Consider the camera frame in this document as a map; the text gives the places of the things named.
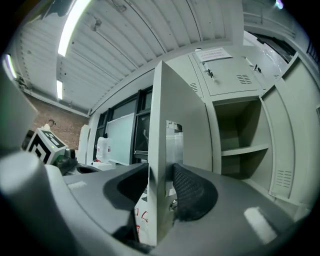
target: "ceiling panel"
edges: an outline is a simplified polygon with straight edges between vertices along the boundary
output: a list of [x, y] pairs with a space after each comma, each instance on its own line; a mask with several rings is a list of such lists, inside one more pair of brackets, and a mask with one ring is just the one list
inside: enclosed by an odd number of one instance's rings
[[125, 77], [180, 47], [226, 37], [222, 0], [92, 0], [65, 57], [58, 45], [66, 17], [27, 24], [17, 39], [21, 73], [40, 91], [92, 108]]

